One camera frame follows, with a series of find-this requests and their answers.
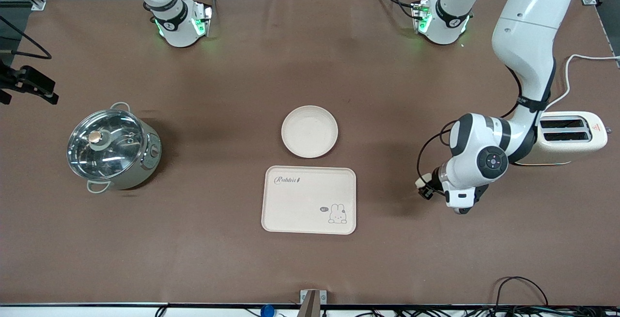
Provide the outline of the cream round plate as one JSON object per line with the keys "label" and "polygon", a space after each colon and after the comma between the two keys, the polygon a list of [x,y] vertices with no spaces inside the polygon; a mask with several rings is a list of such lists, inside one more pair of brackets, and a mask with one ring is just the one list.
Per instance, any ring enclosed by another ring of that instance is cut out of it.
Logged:
{"label": "cream round plate", "polygon": [[305,105],[292,110],[281,125],[285,147],[296,156],[319,158],[336,144],[339,127],[335,117],[326,109]]}

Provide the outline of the brown table cloth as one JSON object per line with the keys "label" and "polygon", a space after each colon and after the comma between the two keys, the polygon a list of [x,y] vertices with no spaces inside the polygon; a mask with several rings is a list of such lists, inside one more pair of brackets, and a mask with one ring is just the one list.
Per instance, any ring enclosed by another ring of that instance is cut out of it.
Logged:
{"label": "brown table cloth", "polygon": [[[170,47],[138,0],[52,0],[27,34],[57,105],[0,105],[0,302],[490,303],[506,276],[552,304],[620,304],[620,69],[575,60],[556,110],[598,114],[607,146],[568,165],[512,165],[467,214],[415,187],[423,143],[517,96],[491,37],[506,0],[478,0],[459,43],[436,46],[385,0],[219,0],[217,37]],[[92,194],[69,136],[118,101],[160,136],[142,184]],[[315,105],[339,136],[319,158],[281,125]],[[350,235],[268,232],[273,165],[356,174]]]}

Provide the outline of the glass pot lid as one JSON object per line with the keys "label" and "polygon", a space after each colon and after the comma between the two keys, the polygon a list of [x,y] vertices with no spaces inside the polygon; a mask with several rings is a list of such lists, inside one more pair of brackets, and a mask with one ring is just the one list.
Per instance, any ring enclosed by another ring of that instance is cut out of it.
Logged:
{"label": "glass pot lid", "polygon": [[113,107],[87,116],[68,140],[68,164],[84,179],[100,181],[127,171],[144,143],[142,124],[127,110]]}

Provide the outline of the cream rabbit print tray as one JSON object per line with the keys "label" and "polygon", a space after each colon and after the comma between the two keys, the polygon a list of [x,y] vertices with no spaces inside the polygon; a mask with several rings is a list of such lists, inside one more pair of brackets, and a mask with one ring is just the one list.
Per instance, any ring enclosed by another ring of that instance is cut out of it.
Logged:
{"label": "cream rabbit print tray", "polygon": [[350,235],[357,227],[352,169],[273,165],[263,192],[261,224],[268,232]]}

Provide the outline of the pale green electric pot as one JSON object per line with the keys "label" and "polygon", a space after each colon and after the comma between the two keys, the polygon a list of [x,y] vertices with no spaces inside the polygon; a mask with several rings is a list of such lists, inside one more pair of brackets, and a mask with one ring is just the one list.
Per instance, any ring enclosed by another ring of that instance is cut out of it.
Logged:
{"label": "pale green electric pot", "polygon": [[[118,107],[133,114],[130,105],[124,101],[118,101],[109,109]],[[157,169],[162,155],[162,142],[159,134],[145,121],[138,118],[142,124],[144,143],[138,159],[127,171],[107,180],[86,180],[86,188],[92,194],[101,194],[108,190],[126,190],[134,188],[145,182]]]}

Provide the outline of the cream two-slot toaster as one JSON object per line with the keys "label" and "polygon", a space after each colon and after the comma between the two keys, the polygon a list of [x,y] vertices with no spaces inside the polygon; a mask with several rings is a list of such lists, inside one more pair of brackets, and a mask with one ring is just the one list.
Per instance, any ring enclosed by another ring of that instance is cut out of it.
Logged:
{"label": "cream two-slot toaster", "polygon": [[514,164],[565,165],[606,144],[606,127],[598,115],[588,111],[546,111],[540,118],[532,150]]}

